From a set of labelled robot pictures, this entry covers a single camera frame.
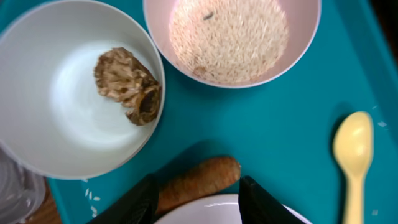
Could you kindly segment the brown walnut piece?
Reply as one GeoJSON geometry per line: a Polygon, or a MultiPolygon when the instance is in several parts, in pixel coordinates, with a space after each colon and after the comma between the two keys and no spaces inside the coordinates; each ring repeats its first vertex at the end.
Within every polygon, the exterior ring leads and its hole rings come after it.
{"type": "Polygon", "coordinates": [[[156,119],[162,87],[130,51],[118,47],[100,55],[94,78],[98,93],[127,108],[131,123],[144,126],[156,119]]]}

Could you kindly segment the pink bowl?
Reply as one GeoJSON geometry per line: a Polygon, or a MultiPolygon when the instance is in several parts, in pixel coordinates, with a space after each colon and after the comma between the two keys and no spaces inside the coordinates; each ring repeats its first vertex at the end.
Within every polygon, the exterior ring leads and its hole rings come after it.
{"type": "Polygon", "coordinates": [[[200,83],[218,88],[250,88],[279,78],[290,70],[305,54],[317,32],[322,13],[321,0],[279,1],[287,14],[289,42],[281,59],[266,73],[247,82],[222,84],[204,80],[190,73],[177,58],[169,37],[169,24],[178,0],[143,0],[144,19],[159,52],[179,72],[200,83]]]}

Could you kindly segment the orange carrot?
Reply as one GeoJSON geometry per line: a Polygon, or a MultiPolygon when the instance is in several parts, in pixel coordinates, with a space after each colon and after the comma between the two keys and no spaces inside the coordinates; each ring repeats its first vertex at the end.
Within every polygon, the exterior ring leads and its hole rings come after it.
{"type": "Polygon", "coordinates": [[[156,215],[183,204],[220,192],[241,177],[241,165],[231,156],[218,156],[200,162],[160,188],[156,215]]]}

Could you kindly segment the white bowl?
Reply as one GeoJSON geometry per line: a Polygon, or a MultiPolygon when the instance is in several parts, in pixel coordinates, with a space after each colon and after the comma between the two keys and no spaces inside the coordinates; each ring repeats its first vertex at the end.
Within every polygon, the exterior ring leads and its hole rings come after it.
{"type": "Polygon", "coordinates": [[[124,47],[165,84],[160,54],[144,28],[99,1],[53,1],[1,33],[1,148],[27,169],[58,179],[108,173],[134,157],[157,122],[136,126],[98,94],[98,58],[124,47]]]}

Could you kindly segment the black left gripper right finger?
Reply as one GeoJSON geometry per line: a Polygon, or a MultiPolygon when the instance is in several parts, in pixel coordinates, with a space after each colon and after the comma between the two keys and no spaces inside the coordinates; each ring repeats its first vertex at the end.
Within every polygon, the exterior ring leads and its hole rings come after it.
{"type": "Polygon", "coordinates": [[[238,204],[242,224],[304,224],[248,175],[240,178],[238,204]]]}

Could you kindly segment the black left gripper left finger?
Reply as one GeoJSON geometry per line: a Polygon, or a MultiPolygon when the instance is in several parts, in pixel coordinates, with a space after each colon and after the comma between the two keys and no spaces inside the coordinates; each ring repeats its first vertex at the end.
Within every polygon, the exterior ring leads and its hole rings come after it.
{"type": "Polygon", "coordinates": [[[148,174],[88,224],[153,224],[158,202],[158,182],[148,174]]]}

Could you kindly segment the pink plate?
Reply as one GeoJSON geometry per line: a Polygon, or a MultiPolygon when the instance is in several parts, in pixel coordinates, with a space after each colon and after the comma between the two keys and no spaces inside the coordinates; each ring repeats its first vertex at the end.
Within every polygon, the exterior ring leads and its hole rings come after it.
{"type": "Polygon", "coordinates": [[[155,224],[242,224],[237,194],[198,199],[183,205],[155,224]]]}

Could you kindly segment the white rice pile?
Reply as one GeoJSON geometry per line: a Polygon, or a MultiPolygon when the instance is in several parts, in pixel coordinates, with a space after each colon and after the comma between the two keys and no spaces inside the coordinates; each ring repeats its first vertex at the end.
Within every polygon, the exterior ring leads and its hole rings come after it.
{"type": "Polygon", "coordinates": [[[177,58],[194,75],[236,84],[277,63],[289,25],[276,0],[184,0],[176,5],[169,36],[177,58]]]}

